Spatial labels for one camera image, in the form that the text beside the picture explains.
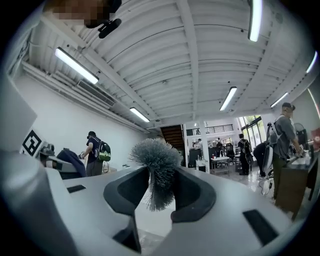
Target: wooden staircase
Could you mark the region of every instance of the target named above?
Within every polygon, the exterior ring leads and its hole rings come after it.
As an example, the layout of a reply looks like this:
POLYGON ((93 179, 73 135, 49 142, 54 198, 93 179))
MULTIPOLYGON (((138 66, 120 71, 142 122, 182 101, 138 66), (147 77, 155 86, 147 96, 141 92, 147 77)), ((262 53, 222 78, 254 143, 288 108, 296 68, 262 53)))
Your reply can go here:
POLYGON ((184 134, 181 125, 162 127, 161 132, 166 142, 179 151, 185 151, 184 134))

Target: railing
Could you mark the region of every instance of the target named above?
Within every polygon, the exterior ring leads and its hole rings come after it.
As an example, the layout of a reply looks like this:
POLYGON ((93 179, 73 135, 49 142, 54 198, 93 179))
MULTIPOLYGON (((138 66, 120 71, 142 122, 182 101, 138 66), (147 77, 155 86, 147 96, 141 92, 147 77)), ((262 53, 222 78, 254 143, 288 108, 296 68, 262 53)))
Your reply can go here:
MULTIPOLYGON (((205 133, 206 134, 215 134, 215 133, 222 133, 222 132, 230 132, 233 130, 234 130, 233 125, 227 124, 227 125, 206 127, 205 133)), ((186 135, 187 136, 201 135, 200 128, 187 129, 186 135)))

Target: black rectangular slot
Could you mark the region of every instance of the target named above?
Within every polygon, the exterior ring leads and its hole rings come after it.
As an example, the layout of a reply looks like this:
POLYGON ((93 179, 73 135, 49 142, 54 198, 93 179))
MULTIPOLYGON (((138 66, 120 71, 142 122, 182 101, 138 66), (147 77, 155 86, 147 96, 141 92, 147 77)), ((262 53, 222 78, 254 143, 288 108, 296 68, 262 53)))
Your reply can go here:
POLYGON ((71 186, 71 187, 67 187, 67 190, 69 191, 69 193, 74 193, 80 190, 85 190, 86 187, 82 186, 82 185, 76 185, 76 186, 71 186))
POLYGON ((278 236, 278 233, 257 210, 245 211, 243 215, 263 246, 278 236))

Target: column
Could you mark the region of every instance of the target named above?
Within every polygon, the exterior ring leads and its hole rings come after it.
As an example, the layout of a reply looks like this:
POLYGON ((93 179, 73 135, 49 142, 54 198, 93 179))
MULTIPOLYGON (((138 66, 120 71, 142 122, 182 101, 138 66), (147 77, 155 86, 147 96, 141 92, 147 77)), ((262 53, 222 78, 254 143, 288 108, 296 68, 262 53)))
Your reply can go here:
POLYGON ((186 125, 185 124, 183 124, 183 138, 184 138, 185 167, 188 168, 189 147, 188 147, 187 130, 186 130, 186 125))
POLYGON ((203 158, 205 160, 205 171, 207 173, 210 173, 208 140, 207 140, 207 134, 206 134, 205 122, 204 121, 199 121, 199 128, 200 128, 201 140, 202 140, 203 158))

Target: fuzzy gray ball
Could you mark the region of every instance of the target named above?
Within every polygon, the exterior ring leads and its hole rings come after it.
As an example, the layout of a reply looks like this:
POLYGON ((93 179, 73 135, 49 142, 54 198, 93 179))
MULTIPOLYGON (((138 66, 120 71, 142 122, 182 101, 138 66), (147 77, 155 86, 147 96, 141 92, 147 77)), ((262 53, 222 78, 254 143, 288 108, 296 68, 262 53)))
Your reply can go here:
POLYGON ((150 210, 164 210, 174 200, 175 168, 180 166, 182 160, 178 150, 164 139, 147 138, 132 148, 130 160, 149 169, 152 192, 150 210))

